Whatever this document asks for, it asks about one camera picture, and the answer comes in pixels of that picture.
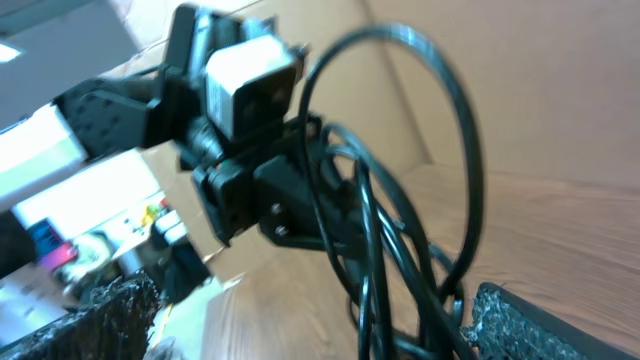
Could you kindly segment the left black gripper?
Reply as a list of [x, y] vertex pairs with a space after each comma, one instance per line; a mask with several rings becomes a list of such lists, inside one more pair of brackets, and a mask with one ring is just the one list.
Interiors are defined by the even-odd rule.
[[273, 244], [321, 250], [331, 240], [337, 250], [365, 246], [355, 185], [330, 160], [319, 116], [307, 124], [307, 143], [317, 184], [302, 169], [299, 122], [277, 120], [233, 144], [205, 117], [177, 135], [180, 166], [190, 171], [208, 221], [225, 246], [252, 226]]

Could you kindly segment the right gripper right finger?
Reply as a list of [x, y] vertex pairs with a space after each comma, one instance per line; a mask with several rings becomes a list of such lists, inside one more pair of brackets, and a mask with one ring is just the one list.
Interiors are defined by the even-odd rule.
[[464, 329], [481, 359], [637, 360], [494, 283], [482, 283]]

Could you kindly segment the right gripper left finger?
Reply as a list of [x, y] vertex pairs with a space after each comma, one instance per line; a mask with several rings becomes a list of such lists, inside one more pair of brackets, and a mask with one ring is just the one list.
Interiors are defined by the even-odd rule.
[[144, 273], [95, 288], [89, 302], [1, 348], [2, 360], [142, 359], [160, 294]]

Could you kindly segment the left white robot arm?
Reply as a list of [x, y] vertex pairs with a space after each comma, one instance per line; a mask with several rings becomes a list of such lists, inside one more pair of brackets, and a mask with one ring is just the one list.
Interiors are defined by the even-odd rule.
[[162, 63], [84, 80], [53, 104], [92, 160], [175, 143], [221, 243], [258, 227], [283, 247], [353, 258], [364, 228], [331, 162], [329, 126], [310, 111], [289, 116], [305, 64], [274, 18], [183, 4]]

